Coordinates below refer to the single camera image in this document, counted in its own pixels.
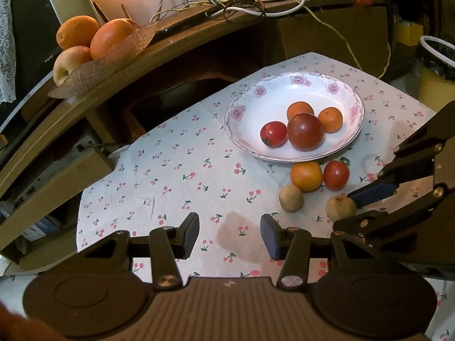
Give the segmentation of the red tomato front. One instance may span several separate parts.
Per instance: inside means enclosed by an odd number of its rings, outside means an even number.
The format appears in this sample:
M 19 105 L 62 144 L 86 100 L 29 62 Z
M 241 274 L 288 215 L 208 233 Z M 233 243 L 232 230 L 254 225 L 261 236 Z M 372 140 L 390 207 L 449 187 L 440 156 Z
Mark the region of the red tomato front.
M 324 168 L 323 182 L 327 189 L 338 191 L 345 187 L 349 176 L 349 167 L 345 163 L 331 161 Z

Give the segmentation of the dark red apple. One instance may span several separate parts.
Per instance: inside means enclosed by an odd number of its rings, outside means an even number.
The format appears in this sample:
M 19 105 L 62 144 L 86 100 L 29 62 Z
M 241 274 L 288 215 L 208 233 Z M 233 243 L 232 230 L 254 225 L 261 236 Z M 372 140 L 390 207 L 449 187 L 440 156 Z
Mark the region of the dark red apple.
M 311 151 L 320 147 L 325 137 L 321 122 L 310 113 L 295 115 L 288 121 L 288 139 L 299 151 Z

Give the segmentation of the white floral plate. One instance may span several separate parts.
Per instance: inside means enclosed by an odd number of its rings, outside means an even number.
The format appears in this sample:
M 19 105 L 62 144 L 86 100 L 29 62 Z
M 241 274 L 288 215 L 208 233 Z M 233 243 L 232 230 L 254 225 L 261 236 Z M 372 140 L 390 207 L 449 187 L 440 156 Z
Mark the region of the white floral plate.
M 345 148 L 363 127 L 363 101 L 348 84 L 287 72 L 241 90 L 224 116 L 230 140 L 257 159 L 299 163 Z

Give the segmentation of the red tomato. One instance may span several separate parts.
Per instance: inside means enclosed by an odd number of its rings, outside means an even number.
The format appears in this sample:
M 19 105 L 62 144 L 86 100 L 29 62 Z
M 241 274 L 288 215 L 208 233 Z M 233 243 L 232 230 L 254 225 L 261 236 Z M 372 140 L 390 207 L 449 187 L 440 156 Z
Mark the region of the red tomato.
M 269 148 L 281 147 L 288 139 L 287 127 L 280 121 L 268 122 L 262 126 L 260 137 L 263 144 Z
M 327 189 L 338 191 L 345 187 L 349 176 L 349 167 L 345 163 L 331 161 L 324 168 L 323 182 Z

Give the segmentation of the yellow trash bin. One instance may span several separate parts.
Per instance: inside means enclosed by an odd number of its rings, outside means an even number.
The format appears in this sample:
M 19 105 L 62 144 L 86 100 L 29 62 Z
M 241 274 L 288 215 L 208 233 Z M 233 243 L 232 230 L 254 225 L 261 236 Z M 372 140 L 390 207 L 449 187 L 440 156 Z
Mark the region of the yellow trash bin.
M 454 100 L 454 44 L 421 36 L 416 56 L 420 64 L 418 99 L 439 111 Z

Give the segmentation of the large orange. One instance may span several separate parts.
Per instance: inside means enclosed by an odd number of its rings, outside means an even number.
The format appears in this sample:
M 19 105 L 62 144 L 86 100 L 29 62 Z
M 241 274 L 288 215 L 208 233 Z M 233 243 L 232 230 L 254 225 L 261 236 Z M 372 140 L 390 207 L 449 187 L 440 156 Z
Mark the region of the large orange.
M 112 52 L 136 31 L 126 19 L 117 18 L 104 24 L 92 37 L 90 55 L 93 60 L 101 59 Z
M 66 20 L 56 33 L 56 42 L 62 50 L 82 45 L 89 47 L 93 36 L 100 29 L 95 18 L 88 15 L 76 15 Z

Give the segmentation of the cherry print tablecloth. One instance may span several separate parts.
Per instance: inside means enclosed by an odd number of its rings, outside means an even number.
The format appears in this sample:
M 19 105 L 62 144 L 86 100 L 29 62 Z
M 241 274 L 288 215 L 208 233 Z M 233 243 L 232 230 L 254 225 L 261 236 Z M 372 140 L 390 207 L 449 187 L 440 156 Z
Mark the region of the cherry print tablecloth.
M 261 216 L 269 213 L 280 223 L 326 236 L 332 227 L 325 215 L 330 192 L 310 193 L 301 212 L 286 213 L 278 191 L 289 183 L 290 168 L 241 151 L 224 130 L 224 113 L 239 91 L 258 82 L 266 89 L 258 101 L 284 115 L 285 90 L 300 88 L 286 78 L 289 69 L 330 74 L 363 100 L 363 129 L 340 155 L 349 163 L 348 190 L 373 181 L 392 159 L 393 148 L 434 115 L 392 86 L 323 55 L 273 65 L 193 105 L 120 152 L 114 171 L 82 194 L 77 246 L 84 249 L 117 229 L 141 236 L 195 212 L 200 234 L 191 257 L 179 263 L 184 279 L 201 285 L 205 276 L 217 275 L 218 286 L 228 292 L 239 283 L 273 282 L 282 265 L 268 257 L 261 242 Z

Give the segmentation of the red tomato back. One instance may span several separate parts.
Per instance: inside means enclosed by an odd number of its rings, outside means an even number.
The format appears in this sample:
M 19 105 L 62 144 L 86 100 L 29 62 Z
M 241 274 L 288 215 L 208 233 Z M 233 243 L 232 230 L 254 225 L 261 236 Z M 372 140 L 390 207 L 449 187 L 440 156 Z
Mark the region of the red tomato back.
M 268 122 L 262 126 L 260 137 L 263 144 L 269 148 L 281 147 L 288 139 L 287 127 L 280 121 Z

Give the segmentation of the silver set-top box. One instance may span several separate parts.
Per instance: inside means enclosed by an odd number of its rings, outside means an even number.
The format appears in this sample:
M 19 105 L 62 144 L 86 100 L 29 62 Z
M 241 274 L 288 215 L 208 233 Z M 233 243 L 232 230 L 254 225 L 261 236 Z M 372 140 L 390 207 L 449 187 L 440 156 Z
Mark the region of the silver set-top box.
M 96 137 L 87 133 L 66 153 L 57 149 L 43 152 L 27 167 L 25 175 L 22 176 L 22 181 L 18 181 L 17 191 L 11 197 L 14 207 L 18 208 L 22 205 L 53 176 L 63 171 L 87 149 L 94 146 L 97 141 Z

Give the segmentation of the wooden tv stand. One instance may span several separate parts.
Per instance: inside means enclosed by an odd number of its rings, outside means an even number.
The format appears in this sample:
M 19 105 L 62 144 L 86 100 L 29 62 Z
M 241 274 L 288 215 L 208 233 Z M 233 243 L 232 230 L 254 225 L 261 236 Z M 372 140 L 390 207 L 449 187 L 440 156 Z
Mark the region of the wooden tv stand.
M 379 79 L 377 72 L 386 60 L 385 13 L 381 6 L 303 11 L 253 25 L 209 21 L 205 31 L 207 38 L 198 47 L 192 46 L 191 38 L 171 45 L 161 41 L 148 47 L 129 68 L 116 73 L 90 94 L 62 102 L 60 108 L 89 109 L 116 95 L 127 105 L 197 74 L 234 74 L 232 86 L 268 67 L 306 54 L 323 55 Z M 166 115 L 157 105 L 145 105 L 143 113 L 154 123 L 151 130 L 204 100 L 193 94 L 185 95 L 184 99 L 184 109 L 175 115 Z M 86 150 L 1 224 L 1 242 L 19 236 L 66 200 L 74 196 L 82 200 L 87 188 L 114 171 L 115 158 L 123 150 L 112 158 L 97 147 Z

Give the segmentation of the orange mandarin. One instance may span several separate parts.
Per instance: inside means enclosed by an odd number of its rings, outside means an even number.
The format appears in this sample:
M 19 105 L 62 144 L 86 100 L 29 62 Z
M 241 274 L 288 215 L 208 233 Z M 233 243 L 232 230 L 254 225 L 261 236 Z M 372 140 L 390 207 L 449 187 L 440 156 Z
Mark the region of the orange mandarin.
M 303 113 L 314 115 L 314 110 L 307 102 L 294 102 L 288 107 L 286 115 L 290 121 L 294 116 Z
M 291 168 L 290 179 L 302 192 L 315 191 L 323 183 L 321 166 L 315 161 L 296 163 Z
M 323 109 L 319 113 L 318 119 L 327 133 L 339 131 L 343 125 L 343 115 L 336 107 Z

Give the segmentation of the glass fruit basket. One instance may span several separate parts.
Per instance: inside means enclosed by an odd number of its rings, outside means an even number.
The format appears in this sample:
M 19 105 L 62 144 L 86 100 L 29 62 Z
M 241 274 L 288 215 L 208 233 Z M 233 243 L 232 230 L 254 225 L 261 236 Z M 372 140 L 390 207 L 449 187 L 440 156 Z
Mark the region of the glass fruit basket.
M 48 93 L 48 97 L 68 99 L 95 89 L 114 73 L 130 65 L 150 44 L 156 32 L 157 23 L 137 29 L 111 53 L 76 68 L 60 86 Z

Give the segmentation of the brown kiwi front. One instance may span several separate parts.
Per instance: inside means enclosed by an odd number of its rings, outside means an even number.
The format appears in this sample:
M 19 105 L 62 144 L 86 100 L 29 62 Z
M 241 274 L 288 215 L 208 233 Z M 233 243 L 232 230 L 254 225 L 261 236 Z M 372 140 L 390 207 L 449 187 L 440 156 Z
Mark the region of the brown kiwi front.
M 336 222 L 354 216 L 357 213 L 357 207 L 347 196 L 333 196 L 328 200 L 325 211 L 328 218 Z

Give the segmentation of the blue white box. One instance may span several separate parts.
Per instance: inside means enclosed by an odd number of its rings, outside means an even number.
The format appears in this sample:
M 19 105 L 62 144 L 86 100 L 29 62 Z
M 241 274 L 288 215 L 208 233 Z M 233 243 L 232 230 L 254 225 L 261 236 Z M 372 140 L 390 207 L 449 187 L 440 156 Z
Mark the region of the blue white box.
M 60 229 L 61 224 L 58 220 L 52 218 L 51 216 L 45 216 L 41 218 L 37 223 L 26 229 L 23 232 L 22 236 L 28 239 L 28 241 L 33 242 L 44 238 L 50 233 L 60 231 Z

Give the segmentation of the black router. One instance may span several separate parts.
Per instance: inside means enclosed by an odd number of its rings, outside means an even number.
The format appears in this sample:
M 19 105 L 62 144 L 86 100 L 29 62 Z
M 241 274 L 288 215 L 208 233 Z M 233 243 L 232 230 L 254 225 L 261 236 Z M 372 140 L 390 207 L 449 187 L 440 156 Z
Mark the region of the black router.
M 153 42 L 168 39 L 206 21 L 208 13 L 224 7 L 224 0 L 162 0 L 150 22 L 157 26 Z

